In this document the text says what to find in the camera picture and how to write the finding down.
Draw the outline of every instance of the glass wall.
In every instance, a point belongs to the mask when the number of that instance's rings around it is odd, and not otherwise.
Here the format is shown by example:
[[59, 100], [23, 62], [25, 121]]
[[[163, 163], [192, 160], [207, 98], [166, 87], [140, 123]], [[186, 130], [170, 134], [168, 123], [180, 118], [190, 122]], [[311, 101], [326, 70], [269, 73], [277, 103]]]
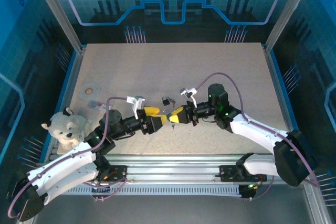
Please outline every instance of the glass wall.
[[298, 127], [317, 152], [318, 175], [335, 174], [336, 0], [301, 0], [274, 53]]
[[83, 44], [265, 42], [286, 1], [60, 0]]
[[[5, 224], [16, 222], [7, 218], [8, 182], [15, 171], [35, 167], [41, 155], [47, 131], [40, 125], [55, 111], [72, 47], [45, 0], [0, 0], [0, 6], [0, 74], [4, 76], [0, 78], [0, 222]], [[22, 114], [18, 93], [3, 79], [21, 91]]]

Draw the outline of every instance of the metal grate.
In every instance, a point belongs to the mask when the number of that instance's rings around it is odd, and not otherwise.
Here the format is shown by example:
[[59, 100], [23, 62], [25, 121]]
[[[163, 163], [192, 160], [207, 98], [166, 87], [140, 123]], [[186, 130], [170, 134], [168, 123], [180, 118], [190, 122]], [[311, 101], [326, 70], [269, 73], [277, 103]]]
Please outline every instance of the metal grate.
[[[64, 195], [109, 195], [119, 188], [113, 185], [102, 189], [80, 185]], [[125, 185], [118, 195], [213, 195], [240, 197], [238, 185]]]

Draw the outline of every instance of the beige work surface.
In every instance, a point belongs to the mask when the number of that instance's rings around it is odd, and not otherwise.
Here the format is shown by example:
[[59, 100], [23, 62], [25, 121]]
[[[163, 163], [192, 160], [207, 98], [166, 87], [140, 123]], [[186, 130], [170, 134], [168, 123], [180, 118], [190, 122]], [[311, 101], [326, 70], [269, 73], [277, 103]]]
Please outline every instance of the beige work surface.
[[[146, 98], [145, 105], [164, 107], [162, 97], [176, 101], [176, 107], [186, 102], [179, 94], [182, 88], [197, 87], [209, 74], [225, 72], [237, 83], [243, 96], [245, 113], [253, 119], [285, 130], [284, 119], [260, 43], [178, 43], [178, 44], [89, 44], [79, 72], [71, 109], [92, 120], [98, 126], [103, 112], [88, 108], [79, 99], [82, 85], [96, 82], [101, 87], [97, 101], [110, 96]], [[222, 83], [230, 103], [240, 108], [234, 86], [223, 76], [208, 80], [195, 96], [198, 103], [207, 100], [207, 88]], [[114, 101], [113, 108], [123, 118], [133, 115], [131, 105]], [[113, 154], [242, 154], [266, 153], [251, 140], [221, 130], [215, 123], [193, 127], [192, 124], [167, 122], [157, 133], [135, 136], [116, 142]]]

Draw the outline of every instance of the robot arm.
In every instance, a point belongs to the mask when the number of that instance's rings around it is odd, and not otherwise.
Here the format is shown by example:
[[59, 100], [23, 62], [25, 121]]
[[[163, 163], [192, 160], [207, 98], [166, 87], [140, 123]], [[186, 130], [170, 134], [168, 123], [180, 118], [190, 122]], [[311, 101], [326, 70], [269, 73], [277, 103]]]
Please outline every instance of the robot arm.
[[286, 132], [262, 124], [229, 104], [228, 94], [223, 85], [212, 84], [208, 87], [208, 101], [196, 104], [195, 89], [182, 89], [181, 95], [187, 98], [187, 105], [176, 109], [169, 120], [174, 123], [192, 123], [196, 126], [199, 118], [214, 116], [223, 130], [249, 138], [272, 153], [272, 156], [249, 153], [238, 162], [235, 176], [242, 181], [246, 176], [266, 174], [280, 176], [291, 186], [299, 186], [309, 175], [309, 171], [284, 137], [304, 156], [312, 170], [317, 167], [316, 157], [305, 136], [297, 130]]
[[160, 109], [143, 107], [143, 101], [142, 97], [127, 99], [133, 104], [134, 116], [126, 119], [118, 110], [109, 110], [107, 135], [101, 145], [106, 114], [84, 142], [67, 154], [27, 174], [16, 173], [9, 184], [7, 199], [13, 203], [17, 198], [10, 210], [18, 215], [19, 221], [37, 215], [45, 205], [74, 186], [89, 181], [108, 184], [126, 178], [127, 167], [112, 166], [104, 155], [115, 147], [114, 141], [131, 137], [139, 130], [152, 134], [166, 121], [165, 115], [158, 115]]

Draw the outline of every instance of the white stuffed dog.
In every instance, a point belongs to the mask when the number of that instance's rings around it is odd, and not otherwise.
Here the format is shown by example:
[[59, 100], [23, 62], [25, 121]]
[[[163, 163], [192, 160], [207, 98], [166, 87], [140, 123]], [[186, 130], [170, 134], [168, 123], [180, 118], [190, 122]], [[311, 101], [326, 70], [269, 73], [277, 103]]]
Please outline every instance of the white stuffed dog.
[[90, 122], [81, 115], [74, 115], [68, 108], [54, 114], [48, 123], [41, 126], [56, 138], [63, 149], [70, 151], [90, 134]]

